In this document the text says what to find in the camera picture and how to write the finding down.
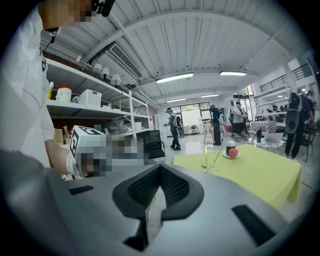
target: red lid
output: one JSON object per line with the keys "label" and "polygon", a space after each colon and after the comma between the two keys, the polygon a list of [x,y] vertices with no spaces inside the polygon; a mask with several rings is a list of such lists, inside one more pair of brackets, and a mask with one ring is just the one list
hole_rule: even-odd
{"label": "red lid", "polygon": [[72,87],[69,86],[69,85],[62,84],[62,85],[59,85],[59,86],[58,86],[58,90],[59,90],[60,88],[68,88],[68,89],[70,89],[70,90],[72,91]]}

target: white plate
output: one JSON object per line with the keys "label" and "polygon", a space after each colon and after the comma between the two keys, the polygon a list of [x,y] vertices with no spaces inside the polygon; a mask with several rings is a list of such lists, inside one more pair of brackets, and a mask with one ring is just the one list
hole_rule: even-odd
{"label": "white plate", "polygon": [[237,157],[235,157],[235,158],[232,158],[232,157],[228,156],[226,151],[224,151],[224,152],[222,153],[222,155],[223,155],[225,158],[231,158],[231,159],[236,159],[236,158],[241,157],[241,153],[240,153],[240,152],[238,152],[238,155],[237,155]]}

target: fluorescent light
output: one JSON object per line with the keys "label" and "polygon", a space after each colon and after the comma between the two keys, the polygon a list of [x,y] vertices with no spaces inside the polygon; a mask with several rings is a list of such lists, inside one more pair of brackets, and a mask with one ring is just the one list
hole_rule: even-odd
{"label": "fluorescent light", "polygon": [[177,79],[182,79],[182,78],[191,78],[194,76],[194,73],[186,73],[186,74],[178,74],[178,75],[174,75],[171,77],[167,77],[167,78],[161,78],[161,79],[157,79],[155,80],[155,82],[157,84],[161,84],[164,82],[169,82],[169,81],[173,81],[173,80],[177,80]]}
{"label": "fluorescent light", "polygon": [[217,97],[217,96],[219,96],[219,94],[204,95],[204,96],[201,96],[201,98],[206,98],[206,97]]}
{"label": "fluorescent light", "polygon": [[220,76],[245,76],[246,72],[240,71],[221,71]]}
{"label": "fluorescent light", "polygon": [[167,102],[170,103],[170,102],[179,102],[179,101],[185,101],[186,98],[179,98],[179,99],[173,99],[173,100],[168,100]]}

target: yellow bottle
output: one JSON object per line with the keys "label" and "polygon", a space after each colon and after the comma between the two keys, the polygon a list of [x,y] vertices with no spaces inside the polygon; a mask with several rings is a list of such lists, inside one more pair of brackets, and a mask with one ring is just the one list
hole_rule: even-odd
{"label": "yellow bottle", "polygon": [[48,90],[48,92],[46,93],[46,98],[47,98],[48,100],[51,99],[51,94],[52,94],[53,89],[54,89],[54,82],[51,82],[51,83],[50,83],[49,90]]}

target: yellow tablecloth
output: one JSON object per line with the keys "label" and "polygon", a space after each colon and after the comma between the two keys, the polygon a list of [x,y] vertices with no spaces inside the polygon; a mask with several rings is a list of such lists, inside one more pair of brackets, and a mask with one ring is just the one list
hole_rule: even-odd
{"label": "yellow tablecloth", "polygon": [[[241,157],[229,159],[222,156],[225,148],[207,153],[209,174],[233,181],[266,203],[279,209],[286,199],[294,203],[301,191],[301,164],[283,156],[251,145],[236,147]],[[206,172],[205,154],[176,155],[174,165]]]}

